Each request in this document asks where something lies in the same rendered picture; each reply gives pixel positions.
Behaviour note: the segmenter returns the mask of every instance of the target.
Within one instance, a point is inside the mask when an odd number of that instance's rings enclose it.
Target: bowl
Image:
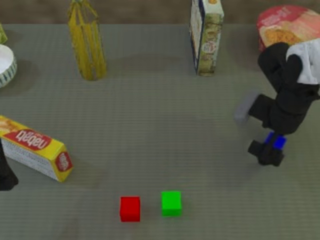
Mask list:
[[[0,88],[6,86],[15,77],[17,69],[14,52],[0,44]]]

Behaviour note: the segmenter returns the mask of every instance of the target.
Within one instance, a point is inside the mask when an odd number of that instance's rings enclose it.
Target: blue cube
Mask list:
[[[274,135],[274,133],[270,132],[264,143],[267,144],[271,140],[273,135]],[[273,147],[275,149],[282,150],[286,144],[286,141],[287,141],[287,139],[284,136],[278,136],[278,138],[276,139],[276,141],[273,144]]]

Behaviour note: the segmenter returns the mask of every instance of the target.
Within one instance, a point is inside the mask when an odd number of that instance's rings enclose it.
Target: black object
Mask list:
[[[9,191],[13,189],[19,180],[7,163],[7,159],[0,140],[0,191]]]
[[[249,110],[249,115],[262,121],[264,128],[274,131],[268,143],[253,141],[248,149],[261,165],[281,164],[282,150],[273,147],[277,137],[297,131],[312,102],[320,99],[318,84],[297,82],[303,63],[297,55],[291,55],[287,60],[288,49],[288,44],[276,43],[267,47],[258,58],[258,65],[277,93],[275,99],[259,95]]]

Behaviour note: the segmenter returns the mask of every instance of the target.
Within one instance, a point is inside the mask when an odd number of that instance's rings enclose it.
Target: cereal box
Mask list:
[[[0,23],[0,44],[4,44],[8,40],[7,35]]]
[[[294,45],[320,38],[320,15],[294,5],[269,8],[259,15],[259,50],[284,42]]]
[[[216,70],[224,11],[221,0],[191,0],[190,38],[193,62],[200,76]]]
[[[63,182],[73,169],[66,146],[49,136],[0,116],[4,154],[21,164]]]

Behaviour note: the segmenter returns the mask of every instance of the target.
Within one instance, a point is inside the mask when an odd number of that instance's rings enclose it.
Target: yellow basket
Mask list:
[[[8,40],[8,37],[0,23],[0,44],[4,44],[7,40]]]
[[[72,0],[68,26],[82,77],[93,81],[107,74],[98,14],[87,0]]]

